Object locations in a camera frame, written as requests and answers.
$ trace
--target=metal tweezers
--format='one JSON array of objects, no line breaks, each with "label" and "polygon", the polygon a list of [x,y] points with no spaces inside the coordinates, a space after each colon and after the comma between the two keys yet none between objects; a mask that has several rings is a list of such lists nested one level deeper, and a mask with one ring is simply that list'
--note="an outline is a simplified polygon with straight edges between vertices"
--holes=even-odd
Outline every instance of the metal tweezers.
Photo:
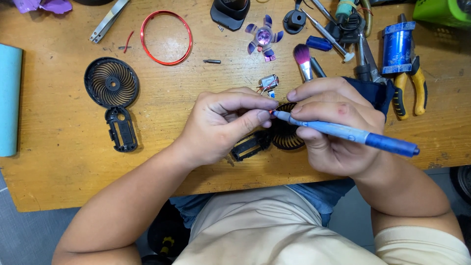
[{"label": "metal tweezers", "polygon": [[118,0],[116,4],[114,4],[114,6],[111,8],[108,14],[105,16],[105,18],[103,18],[103,20],[100,22],[98,27],[91,34],[90,36],[91,41],[93,41],[94,43],[98,43],[101,40],[101,38],[104,37],[104,35],[108,32],[108,30],[116,21],[119,14],[121,14],[121,11],[123,10],[123,8],[126,6],[128,2],[129,0]]}]

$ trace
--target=red metal ring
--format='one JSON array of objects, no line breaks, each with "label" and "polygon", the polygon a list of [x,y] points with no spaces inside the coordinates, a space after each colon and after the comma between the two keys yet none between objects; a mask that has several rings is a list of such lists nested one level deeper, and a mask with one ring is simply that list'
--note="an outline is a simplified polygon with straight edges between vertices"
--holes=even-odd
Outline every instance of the red metal ring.
[{"label": "red metal ring", "polygon": [[[154,16],[156,15],[159,15],[159,14],[169,14],[169,15],[172,15],[176,18],[178,18],[182,23],[183,25],[185,26],[185,28],[187,28],[187,31],[188,31],[188,38],[189,38],[189,45],[188,45],[188,50],[187,52],[185,53],[185,55],[180,58],[179,60],[177,61],[174,61],[174,62],[170,62],[170,63],[167,63],[167,62],[162,62],[162,61],[159,61],[157,60],[154,56],[152,56],[152,54],[150,54],[149,50],[147,49],[146,47],[146,42],[144,41],[144,29],[147,25],[147,22],[154,18]],[[181,62],[183,62],[187,57],[188,57],[188,54],[190,54],[190,50],[191,50],[191,45],[193,45],[193,39],[191,38],[191,31],[190,31],[190,27],[188,26],[188,24],[186,23],[186,21],[180,17],[179,15],[171,12],[171,11],[168,11],[168,10],[159,10],[159,11],[155,11],[154,13],[150,14],[145,20],[144,22],[142,23],[142,27],[141,27],[141,43],[142,43],[142,47],[144,48],[144,50],[146,51],[147,55],[154,61],[158,62],[159,64],[162,64],[162,65],[165,65],[165,66],[174,66],[176,64],[179,64]]]}]

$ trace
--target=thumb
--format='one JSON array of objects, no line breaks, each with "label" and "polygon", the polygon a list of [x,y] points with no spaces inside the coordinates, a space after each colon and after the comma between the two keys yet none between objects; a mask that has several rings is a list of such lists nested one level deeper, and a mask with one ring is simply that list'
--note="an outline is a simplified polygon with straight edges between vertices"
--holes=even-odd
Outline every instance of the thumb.
[{"label": "thumb", "polygon": [[233,140],[238,141],[269,119],[270,113],[267,110],[251,109],[225,126],[232,131],[231,135],[236,137]]},{"label": "thumb", "polygon": [[330,147],[327,135],[312,128],[300,126],[296,130],[296,134],[304,140],[310,155],[317,155],[318,152],[322,152]]}]

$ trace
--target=wooden workbench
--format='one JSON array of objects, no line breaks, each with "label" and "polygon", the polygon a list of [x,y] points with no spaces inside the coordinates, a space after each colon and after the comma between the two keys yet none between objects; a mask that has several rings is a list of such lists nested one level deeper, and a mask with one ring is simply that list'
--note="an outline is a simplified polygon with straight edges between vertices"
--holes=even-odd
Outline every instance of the wooden workbench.
[{"label": "wooden workbench", "polygon": [[[322,1],[335,10],[336,1]],[[257,52],[247,54],[252,36],[243,31],[249,23],[260,25],[265,14],[273,18],[275,32],[283,29],[282,19],[292,10],[292,0],[252,0],[242,30],[221,32],[209,15],[212,0],[150,1],[131,0],[99,44],[88,41],[92,31],[114,3],[87,7],[73,2],[65,15],[46,12],[20,14],[0,4],[0,42],[24,49],[20,102],[18,153],[1,157],[0,166],[19,211],[36,211],[83,205],[107,184],[168,146],[179,135],[198,93],[232,87],[255,88],[258,80],[276,74],[280,85],[276,98],[301,83],[292,57],[297,43],[309,35],[320,36],[307,22],[297,35],[285,34],[273,45],[276,60],[265,63]],[[373,33],[368,38],[381,64],[381,33],[397,16],[411,19],[413,5],[373,8]],[[177,66],[162,66],[143,51],[139,30],[153,11],[167,9],[188,22],[194,47],[188,59]],[[324,25],[318,10],[309,13]],[[129,48],[124,46],[134,30]],[[442,30],[417,24],[414,30],[416,53],[429,87],[427,113],[398,121],[390,108],[385,134],[419,144],[421,153],[411,162],[421,169],[471,163],[471,49],[458,30]],[[146,31],[154,56],[171,60],[181,57],[187,47],[184,27],[176,18],[157,17]],[[311,51],[327,76],[352,76],[357,60],[342,63],[336,51]],[[105,109],[85,91],[83,74],[98,57],[111,56],[128,63],[137,73],[140,94],[128,107],[139,148],[132,153],[113,149],[105,122]],[[220,65],[203,59],[220,59]],[[407,84],[406,107],[413,109],[414,93]],[[195,169],[175,193],[239,190],[336,177],[312,170],[306,149],[282,151],[273,146],[243,162],[230,156],[212,166]]]}]

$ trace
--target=black fan grille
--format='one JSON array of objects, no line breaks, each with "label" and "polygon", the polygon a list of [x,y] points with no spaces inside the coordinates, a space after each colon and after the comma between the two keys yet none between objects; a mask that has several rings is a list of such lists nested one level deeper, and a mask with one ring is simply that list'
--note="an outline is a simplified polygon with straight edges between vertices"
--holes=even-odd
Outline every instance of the black fan grille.
[{"label": "black fan grille", "polygon": [[[291,112],[296,103],[290,102],[276,108],[276,110]],[[294,150],[304,145],[304,140],[296,135],[297,125],[292,125],[280,119],[272,120],[270,127],[271,142],[283,150]]]},{"label": "black fan grille", "polygon": [[96,103],[112,108],[131,104],[138,94],[139,84],[129,65],[115,58],[103,57],[87,68],[85,87]]}]

